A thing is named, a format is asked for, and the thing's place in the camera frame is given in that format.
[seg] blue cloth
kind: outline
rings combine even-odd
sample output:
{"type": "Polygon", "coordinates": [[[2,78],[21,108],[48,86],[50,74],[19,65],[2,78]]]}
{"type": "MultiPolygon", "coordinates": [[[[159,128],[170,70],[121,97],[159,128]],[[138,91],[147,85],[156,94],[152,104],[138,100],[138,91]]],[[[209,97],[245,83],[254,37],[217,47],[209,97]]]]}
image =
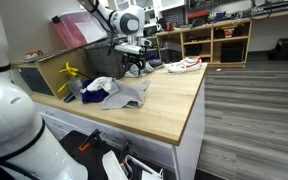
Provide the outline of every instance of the blue cloth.
{"type": "MultiPolygon", "coordinates": [[[[84,81],[83,88],[86,88],[93,81],[94,79],[84,81]]],[[[85,93],[82,93],[82,102],[83,104],[99,103],[99,102],[102,102],[108,95],[109,93],[106,92],[104,89],[100,89],[98,91],[93,91],[93,92],[86,90],[85,93]]]]}

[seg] wooden countertop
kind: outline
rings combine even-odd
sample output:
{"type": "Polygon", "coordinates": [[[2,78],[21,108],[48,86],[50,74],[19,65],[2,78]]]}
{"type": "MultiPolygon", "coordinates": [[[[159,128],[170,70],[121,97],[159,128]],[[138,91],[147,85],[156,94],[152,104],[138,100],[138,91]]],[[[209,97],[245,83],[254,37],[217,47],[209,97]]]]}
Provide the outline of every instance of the wooden countertop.
{"type": "Polygon", "coordinates": [[[139,109],[102,110],[101,104],[82,104],[76,100],[64,103],[52,96],[39,94],[32,94],[31,98],[40,104],[177,146],[204,79],[207,63],[203,63],[199,71],[178,75],[168,74],[168,66],[142,78],[121,80],[127,84],[150,80],[145,92],[145,103],[139,109]]]}

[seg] gray cloth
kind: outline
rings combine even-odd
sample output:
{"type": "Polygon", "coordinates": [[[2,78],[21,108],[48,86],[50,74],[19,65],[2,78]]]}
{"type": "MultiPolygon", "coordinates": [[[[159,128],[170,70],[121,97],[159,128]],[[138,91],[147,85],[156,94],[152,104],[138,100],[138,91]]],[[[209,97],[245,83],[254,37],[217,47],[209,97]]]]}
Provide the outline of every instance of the gray cloth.
{"type": "Polygon", "coordinates": [[[144,104],[144,91],[149,84],[149,80],[144,80],[138,85],[130,86],[114,79],[110,94],[102,103],[102,109],[140,108],[144,104]]]}

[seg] gray floor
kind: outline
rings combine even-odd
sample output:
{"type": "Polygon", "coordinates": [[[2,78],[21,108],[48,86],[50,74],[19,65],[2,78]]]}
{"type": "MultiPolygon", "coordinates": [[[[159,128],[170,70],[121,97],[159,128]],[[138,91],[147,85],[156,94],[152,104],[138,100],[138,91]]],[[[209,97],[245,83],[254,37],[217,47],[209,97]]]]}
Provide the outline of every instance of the gray floor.
{"type": "Polygon", "coordinates": [[[245,69],[209,68],[198,168],[227,179],[288,180],[288,61],[251,55],[245,69]]]}

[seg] drawer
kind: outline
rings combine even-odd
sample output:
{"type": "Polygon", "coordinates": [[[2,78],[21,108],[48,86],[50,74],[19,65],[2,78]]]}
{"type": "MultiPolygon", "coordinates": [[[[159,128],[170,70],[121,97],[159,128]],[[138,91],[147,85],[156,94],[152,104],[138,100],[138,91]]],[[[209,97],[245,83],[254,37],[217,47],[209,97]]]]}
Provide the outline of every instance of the drawer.
{"type": "MultiPolygon", "coordinates": [[[[139,157],[147,159],[169,170],[174,169],[174,158],[172,153],[173,146],[170,144],[137,135],[135,133],[131,133],[48,106],[38,104],[37,109],[42,112],[41,114],[44,114],[43,117],[52,117],[51,119],[53,120],[52,123],[54,123],[54,125],[57,125],[60,121],[62,123],[74,126],[74,128],[76,128],[75,130],[87,135],[92,133],[95,129],[99,129],[102,132],[102,139],[107,141],[108,144],[117,148],[122,148],[125,141],[130,140],[133,144],[131,148],[132,153],[135,153],[139,157]]],[[[62,124],[62,127],[59,128],[64,129],[65,131],[72,130],[68,129],[65,124],[62,124]]]]}
{"type": "Polygon", "coordinates": [[[87,132],[79,129],[77,126],[73,125],[73,124],[68,124],[64,121],[61,121],[55,117],[52,117],[52,116],[49,116],[49,115],[46,115],[44,113],[40,113],[40,115],[43,117],[43,119],[45,120],[45,123],[50,126],[49,128],[52,128],[52,129],[60,129],[60,130],[63,130],[65,132],[71,132],[73,130],[76,130],[76,131],[79,131],[83,134],[87,134],[87,132]]]}

